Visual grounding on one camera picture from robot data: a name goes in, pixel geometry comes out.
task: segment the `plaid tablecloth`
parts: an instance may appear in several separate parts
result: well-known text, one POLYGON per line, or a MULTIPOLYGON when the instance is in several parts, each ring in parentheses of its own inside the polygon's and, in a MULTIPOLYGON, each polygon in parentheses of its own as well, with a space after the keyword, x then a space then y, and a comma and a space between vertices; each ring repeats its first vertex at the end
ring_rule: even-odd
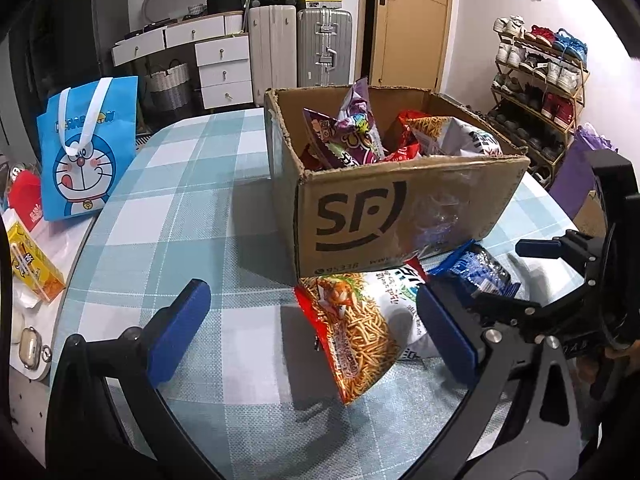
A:
MULTIPOLYGON (((525 297, 546 303, 579 277, 562 262, 525 263, 513 247, 522 237, 571 227, 526 175, 483 243, 523 280, 525 297)), ((290 287, 261 109, 181 121, 140 151, 82 251, 54 368, 70 334, 100 340, 144 326, 191 278, 209 283, 211 310, 161 391, 229 479, 396 479, 462 399, 464 390, 436 358, 398 363, 360 399, 340 403, 290 287)), ((150 453, 117 384, 112 390, 133 442, 150 453)))

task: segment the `sf logo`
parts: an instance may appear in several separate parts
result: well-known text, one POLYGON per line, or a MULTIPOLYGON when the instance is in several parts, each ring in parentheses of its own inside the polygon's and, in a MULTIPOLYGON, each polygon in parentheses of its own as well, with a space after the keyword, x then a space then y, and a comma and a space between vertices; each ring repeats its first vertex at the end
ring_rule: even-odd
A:
POLYGON ((351 201, 349 195, 345 193, 323 196, 318 201, 318 217, 332 225, 316 229, 316 234, 319 237, 325 237, 340 233, 342 241, 316 242, 316 251, 345 251, 361 247, 379 238, 396 222, 405 199, 405 181, 394 182, 393 190, 386 187, 367 189, 357 193, 351 201))

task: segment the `cartoon cat face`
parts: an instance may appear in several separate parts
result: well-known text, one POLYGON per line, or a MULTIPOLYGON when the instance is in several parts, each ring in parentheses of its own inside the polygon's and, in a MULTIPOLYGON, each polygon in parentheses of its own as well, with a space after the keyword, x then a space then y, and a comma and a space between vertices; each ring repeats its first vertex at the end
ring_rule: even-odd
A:
MULTIPOLYGON (((99 140, 94 137, 76 156, 62 152, 62 158, 58 157, 56 185, 60 194, 69 201, 101 197, 111 186, 115 163, 111 150, 99 140)), ((77 148, 78 141, 73 140, 69 146, 77 148)))

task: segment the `doraemon bag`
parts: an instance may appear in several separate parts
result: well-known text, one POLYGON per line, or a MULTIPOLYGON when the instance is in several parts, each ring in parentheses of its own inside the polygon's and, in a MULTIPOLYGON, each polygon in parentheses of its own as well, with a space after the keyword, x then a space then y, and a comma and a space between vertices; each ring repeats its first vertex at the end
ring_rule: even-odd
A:
POLYGON ((136 155, 137 86, 104 77, 49 99, 38 117, 45 220, 104 207, 136 155))

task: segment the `yellow juice box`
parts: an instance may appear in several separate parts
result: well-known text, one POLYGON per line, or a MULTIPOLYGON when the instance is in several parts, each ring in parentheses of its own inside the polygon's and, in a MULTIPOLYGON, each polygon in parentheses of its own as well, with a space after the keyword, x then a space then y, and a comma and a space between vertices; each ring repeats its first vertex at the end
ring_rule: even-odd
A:
POLYGON ((64 288, 62 273, 44 255, 20 222, 7 231, 11 249, 11 266, 41 300, 52 301, 64 288))

